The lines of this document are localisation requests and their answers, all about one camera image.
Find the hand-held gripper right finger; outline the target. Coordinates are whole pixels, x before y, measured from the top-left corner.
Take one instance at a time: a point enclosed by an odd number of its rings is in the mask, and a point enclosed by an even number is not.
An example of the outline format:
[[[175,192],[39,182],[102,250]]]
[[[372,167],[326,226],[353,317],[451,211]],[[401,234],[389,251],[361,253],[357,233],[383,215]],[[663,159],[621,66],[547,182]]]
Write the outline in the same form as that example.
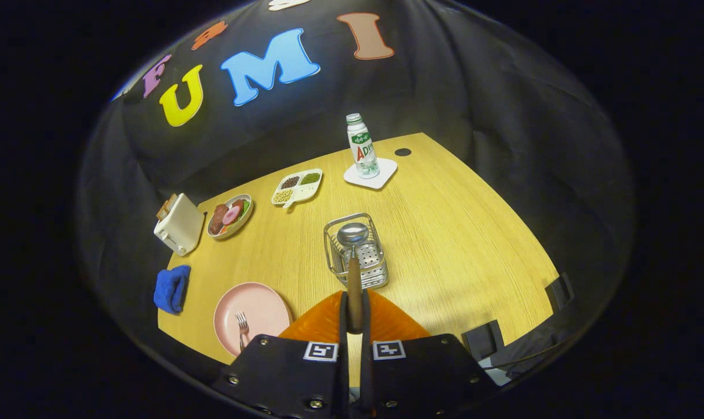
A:
[[[374,340],[368,290],[362,312],[362,418],[465,417],[497,395],[497,384],[452,334]]]

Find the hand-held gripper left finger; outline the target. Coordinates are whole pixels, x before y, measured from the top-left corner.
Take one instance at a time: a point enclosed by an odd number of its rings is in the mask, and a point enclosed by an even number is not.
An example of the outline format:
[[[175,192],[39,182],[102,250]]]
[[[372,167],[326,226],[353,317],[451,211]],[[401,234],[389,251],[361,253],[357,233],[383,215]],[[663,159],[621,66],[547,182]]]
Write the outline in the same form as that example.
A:
[[[335,314],[335,342],[254,337],[221,369],[213,391],[257,417],[349,418],[346,292]]]

